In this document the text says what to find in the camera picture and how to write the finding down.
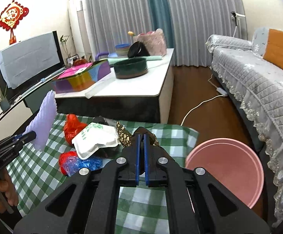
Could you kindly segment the left hand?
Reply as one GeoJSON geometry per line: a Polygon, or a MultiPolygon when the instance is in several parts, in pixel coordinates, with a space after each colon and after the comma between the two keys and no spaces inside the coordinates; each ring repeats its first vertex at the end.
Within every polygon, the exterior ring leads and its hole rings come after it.
{"type": "MultiPolygon", "coordinates": [[[[3,180],[0,180],[0,192],[6,196],[6,200],[11,207],[16,207],[19,203],[18,195],[6,168],[2,170],[2,174],[3,180]]],[[[6,206],[0,199],[0,213],[4,213],[5,211],[6,206]]]]}

